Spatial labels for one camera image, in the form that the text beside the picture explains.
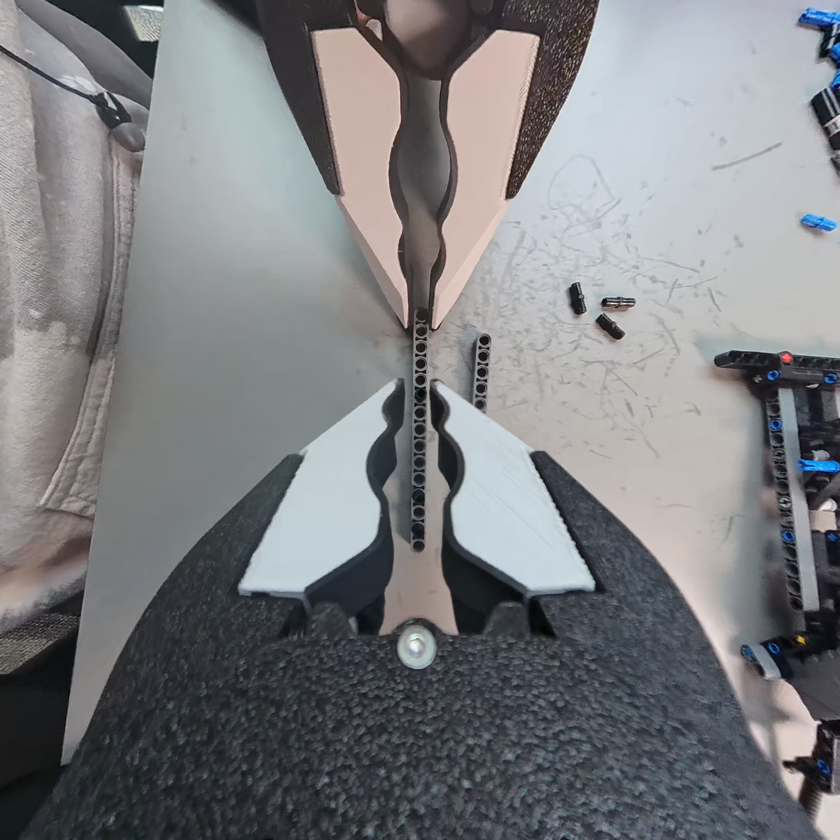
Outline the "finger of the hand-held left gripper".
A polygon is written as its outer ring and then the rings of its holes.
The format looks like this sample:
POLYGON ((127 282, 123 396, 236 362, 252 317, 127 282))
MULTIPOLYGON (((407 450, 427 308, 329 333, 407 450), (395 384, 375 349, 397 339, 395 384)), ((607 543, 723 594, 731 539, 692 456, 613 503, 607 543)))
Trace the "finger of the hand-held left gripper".
POLYGON ((440 117, 450 154, 439 209, 431 325, 440 327, 504 217, 540 36, 498 29, 479 38, 444 79, 440 117))
POLYGON ((385 299, 409 323, 408 281, 399 256, 404 224, 391 163, 403 121, 397 72, 354 26, 313 31, 313 55, 339 178, 336 201, 385 299))

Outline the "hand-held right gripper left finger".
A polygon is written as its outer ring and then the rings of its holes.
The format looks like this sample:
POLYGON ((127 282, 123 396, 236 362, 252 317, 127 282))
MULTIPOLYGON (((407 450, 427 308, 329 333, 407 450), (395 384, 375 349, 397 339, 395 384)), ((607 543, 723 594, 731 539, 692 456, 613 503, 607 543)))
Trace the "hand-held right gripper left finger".
POLYGON ((384 486, 396 467, 405 384, 394 379, 316 437, 296 468, 238 593, 334 603, 361 634, 378 634, 393 571, 384 486))

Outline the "toy truck chassis assembly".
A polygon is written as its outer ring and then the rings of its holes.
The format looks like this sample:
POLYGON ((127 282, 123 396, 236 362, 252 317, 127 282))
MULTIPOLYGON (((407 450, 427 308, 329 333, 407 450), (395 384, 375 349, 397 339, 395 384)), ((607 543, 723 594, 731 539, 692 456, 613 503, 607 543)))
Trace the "toy truck chassis assembly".
POLYGON ((815 819, 839 788, 839 360, 729 350, 714 364, 750 381, 762 407, 764 474, 793 617, 789 632, 740 653, 762 679, 791 685, 815 720, 811 753, 783 761, 801 775, 799 803, 815 819))

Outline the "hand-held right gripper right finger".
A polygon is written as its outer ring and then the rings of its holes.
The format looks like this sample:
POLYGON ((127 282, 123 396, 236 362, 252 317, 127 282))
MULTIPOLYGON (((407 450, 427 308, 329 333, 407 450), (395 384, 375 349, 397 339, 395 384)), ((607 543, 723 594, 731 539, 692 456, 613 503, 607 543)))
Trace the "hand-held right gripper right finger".
POLYGON ((448 484, 442 568, 458 632, 481 634, 503 603, 594 592, 538 452, 441 381, 431 385, 430 406, 448 484))

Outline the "long grey perforated beam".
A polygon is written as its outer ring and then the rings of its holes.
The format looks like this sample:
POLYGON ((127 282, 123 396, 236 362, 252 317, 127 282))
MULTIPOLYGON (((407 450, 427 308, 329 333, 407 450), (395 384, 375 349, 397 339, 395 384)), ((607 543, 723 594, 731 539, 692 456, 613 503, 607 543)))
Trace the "long grey perforated beam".
POLYGON ((470 401, 481 412, 487 410, 491 337, 486 332, 477 335, 473 347, 473 371, 470 401))

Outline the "long grey beam with pins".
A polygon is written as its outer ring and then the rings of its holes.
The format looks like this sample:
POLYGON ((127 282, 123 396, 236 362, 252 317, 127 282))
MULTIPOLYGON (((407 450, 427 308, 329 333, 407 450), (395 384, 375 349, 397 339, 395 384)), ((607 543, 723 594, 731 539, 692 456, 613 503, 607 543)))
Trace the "long grey beam with pins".
POLYGON ((409 541, 414 552, 425 549, 427 483, 427 403, 428 403, 429 316, 417 308, 413 315, 413 405, 411 449, 411 529, 409 541))

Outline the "black hoodie drawstring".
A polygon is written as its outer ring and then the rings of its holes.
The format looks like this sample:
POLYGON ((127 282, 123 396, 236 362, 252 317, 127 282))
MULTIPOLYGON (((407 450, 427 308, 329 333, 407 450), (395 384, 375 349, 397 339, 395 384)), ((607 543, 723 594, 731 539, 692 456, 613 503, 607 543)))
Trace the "black hoodie drawstring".
POLYGON ((42 71, 36 66, 30 64, 25 59, 17 56, 11 50, 1 45, 1 53, 6 58, 14 61, 21 67, 36 74, 41 79, 46 80, 51 85, 61 90, 72 93, 79 98, 82 98, 96 109, 100 120, 108 128, 112 137, 125 150, 132 153, 140 153, 145 148, 145 134, 140 128, 139 124, 133 121, 128 110, 123 106, 122 102, 118 100, 110 91, 100 91, 97 93, 89 93, 87 91, 72 87, 65 82, 58 80, 48 73, 42 71))

